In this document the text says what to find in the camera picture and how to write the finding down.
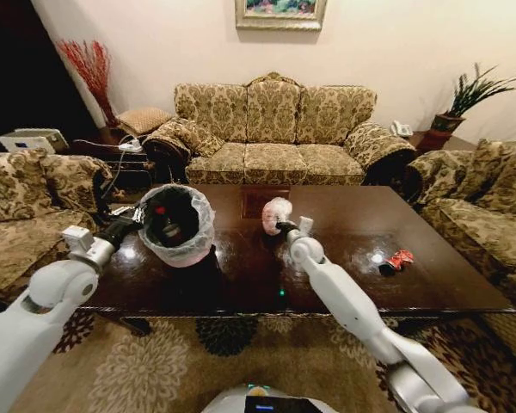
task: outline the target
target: throw pillow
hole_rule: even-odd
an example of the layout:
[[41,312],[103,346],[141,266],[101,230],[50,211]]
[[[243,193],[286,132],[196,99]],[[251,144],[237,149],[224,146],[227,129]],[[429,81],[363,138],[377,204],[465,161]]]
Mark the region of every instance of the throw pillow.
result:
[[217,138],[194,120],[175,118],[172,121],[178,125],[176,137],[197,155],[211,157],[224,146],[223,139]]
[[508,160],[493,187],[476,204],[491,211],[516,213],[516,154]]
[[57,211],[40,165],[45,156],[43,150],[0,153],[0,221],[31,219]]
[[123,112],[117,116],[117,120],[126,133],[140,136],[154,131],[173,117],[174,115],[159,108],[140,108]]
[[463,181],[451,196],[458,200],[477,200],[493,186],[508,159],[516,154],[516,142],[489,142],[481,139]]

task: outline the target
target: picture frame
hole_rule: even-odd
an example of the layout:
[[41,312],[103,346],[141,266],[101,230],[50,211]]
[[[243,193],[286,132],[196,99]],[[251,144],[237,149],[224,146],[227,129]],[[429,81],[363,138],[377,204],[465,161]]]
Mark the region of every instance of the picture frame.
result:
[[327,0],[235,0],[236,28],[319,31]]

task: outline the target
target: sofa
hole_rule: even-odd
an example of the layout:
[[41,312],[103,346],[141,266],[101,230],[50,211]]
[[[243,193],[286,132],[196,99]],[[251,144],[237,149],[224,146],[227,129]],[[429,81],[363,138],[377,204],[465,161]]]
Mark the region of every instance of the sofa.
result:
[[34,271],[66,258],[63,229],[98,229],[108,211],[101,189],[112,178],[109,167],[91,157],[0,153],[1,303],[12,302]]
[[218,150],[198,156],[168,122],[143,146],[178,182],[387,183],[415,148],[368,121],[376,100],[362,86],[305,87],[275,72],[246,85],[183,83],[175,87],[178,119],[169,122],[195,122],[221,142]]
[[[431,151],[407,166],[408,201],[516,307],[516,143]],[[516,355],[516,314],[482,321]]]

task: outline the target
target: floor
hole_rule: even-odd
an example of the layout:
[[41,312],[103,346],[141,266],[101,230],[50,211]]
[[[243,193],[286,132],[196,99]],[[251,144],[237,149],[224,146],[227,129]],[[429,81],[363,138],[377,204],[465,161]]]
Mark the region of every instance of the floor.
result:
[[[385,369],[331,318],[155,318],[136,337],[77,313],[12,409],[199,412],[242,383],[306,395],[340,413],[397,412]],[[396,320],[388,320],[393,327]],[[516,412],[516,361],[470,320],[416,336],[489,412]]]

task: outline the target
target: dark wooden coffee table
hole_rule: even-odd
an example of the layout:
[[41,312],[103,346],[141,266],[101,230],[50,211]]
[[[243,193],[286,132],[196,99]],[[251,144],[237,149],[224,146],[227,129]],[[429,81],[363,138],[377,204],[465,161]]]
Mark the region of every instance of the dark wooden coffee table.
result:
[[[315,220],[313,236],[376,303],[383,316],[417,319],[513,312],[510,302],[388,187],[197,185],[216,211],[211,253],[175,269],[126,237],[84,307],[149,332],[144,317],[314,316],[327,309],[308,277],[287,264],[286,243],[259,219],[274,196],[293,204],[292,219]],[[384,276],[378,258],[415,254]]]

